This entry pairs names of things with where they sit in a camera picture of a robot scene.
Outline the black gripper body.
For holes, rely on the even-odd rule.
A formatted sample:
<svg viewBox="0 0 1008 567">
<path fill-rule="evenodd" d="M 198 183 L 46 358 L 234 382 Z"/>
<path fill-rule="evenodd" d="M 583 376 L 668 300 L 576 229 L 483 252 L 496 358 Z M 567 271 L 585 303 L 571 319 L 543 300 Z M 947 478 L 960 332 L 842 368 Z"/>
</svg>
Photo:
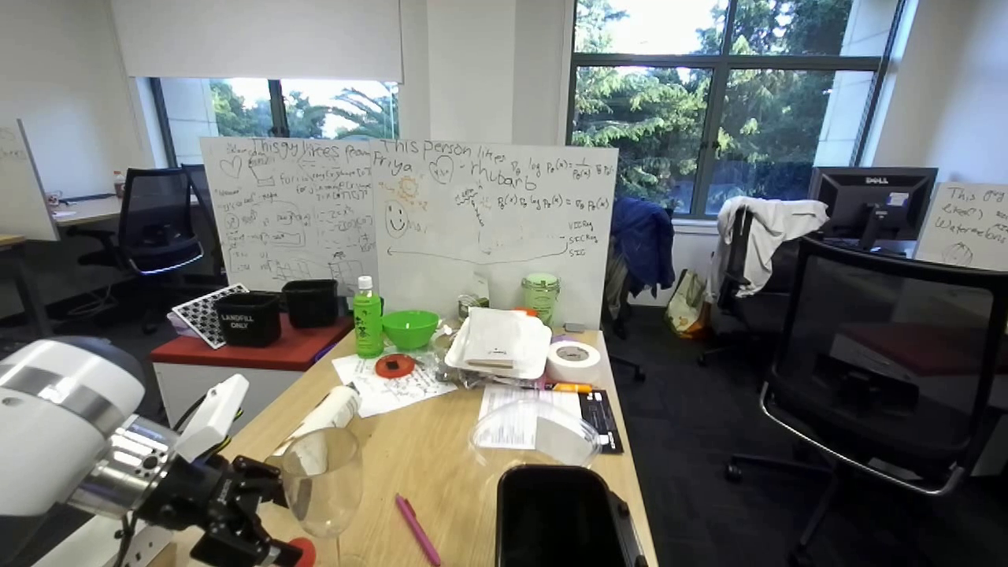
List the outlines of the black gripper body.
<svg viewBox="0 0 1008 567">
<path fill-rule="evenodd" d="M 210 526 L 223 517 L 223 484 L 234 466 L 223 456 L 181 459 L 144 494 L 137 517 L 164 528 Z"/>
</svg>

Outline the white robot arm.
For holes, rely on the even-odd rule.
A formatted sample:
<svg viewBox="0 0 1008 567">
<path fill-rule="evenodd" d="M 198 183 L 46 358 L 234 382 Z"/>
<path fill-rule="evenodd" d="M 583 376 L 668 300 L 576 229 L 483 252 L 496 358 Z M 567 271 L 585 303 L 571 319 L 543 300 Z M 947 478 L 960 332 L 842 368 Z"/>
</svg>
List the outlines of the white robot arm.
<svg viewBox="0 0 1008 567">
<path fill-rule="evenodd" d="M 174 433 L 137 413 L 144 385 L 131 352 L 100 338 L 44 338 L 0 361 L 0 517 L 44 517 L 57 503 L 198 528 L 207 567 L 295 567 L 258 503 L 282 503 L 267 462 L 214 456 L 249 395 L 244 376 L 210 385 Z"/>
</svg>

